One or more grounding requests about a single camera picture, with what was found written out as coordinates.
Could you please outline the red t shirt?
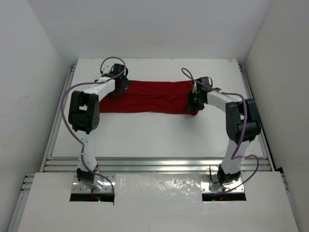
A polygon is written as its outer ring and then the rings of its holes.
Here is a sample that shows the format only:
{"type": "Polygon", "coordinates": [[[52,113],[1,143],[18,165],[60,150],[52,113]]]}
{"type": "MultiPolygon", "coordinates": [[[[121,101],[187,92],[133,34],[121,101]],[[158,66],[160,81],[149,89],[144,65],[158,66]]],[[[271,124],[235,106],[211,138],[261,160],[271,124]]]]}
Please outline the red t shirt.
{"type": "Polygon", "coordinates": [[[188,92],[193,90],[190,81],[155,82],[131,81],[131,86],[118,96],[104,97],[99,102],[100,113],[164,113],[195,116],[188,111],[188,92]]]}

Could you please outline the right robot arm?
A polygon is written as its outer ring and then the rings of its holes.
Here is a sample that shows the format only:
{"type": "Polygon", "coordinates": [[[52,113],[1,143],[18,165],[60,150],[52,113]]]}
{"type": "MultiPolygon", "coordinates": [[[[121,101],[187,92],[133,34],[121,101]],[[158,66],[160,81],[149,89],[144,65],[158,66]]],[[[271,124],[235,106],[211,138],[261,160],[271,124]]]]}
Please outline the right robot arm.
{"type": "Polygon", "coordinates": [[[217,171],[217,183],[223,185],[238,180],[242,161],[253,157],[245,153],[250,143],[261,133],[261,122],[253,99],[213,88],[210,80],[209,77],[191,79],[194,87],[188,92],[187,110],[201,111],[207,104],[225,113],[225,130],[229,141],[217,171]]]}

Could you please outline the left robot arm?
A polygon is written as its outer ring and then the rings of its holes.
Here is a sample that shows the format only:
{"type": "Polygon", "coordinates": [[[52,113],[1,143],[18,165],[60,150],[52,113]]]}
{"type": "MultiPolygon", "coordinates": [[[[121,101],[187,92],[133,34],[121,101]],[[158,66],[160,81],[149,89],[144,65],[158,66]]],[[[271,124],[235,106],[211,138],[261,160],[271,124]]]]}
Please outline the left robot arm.
{"type": "Polygon", "coordinates": [[[103,73],[91,87],[73,91],[70,98],[68,121],[82,142],[77,167],[77,178],[86,184],[94,184],[98,163],[92,154],[92,138],[100,121],[99,102],[106,96],[114,99],[130,86],[128,69],[123,64],[114,64],[108,73],[103,73]]]}

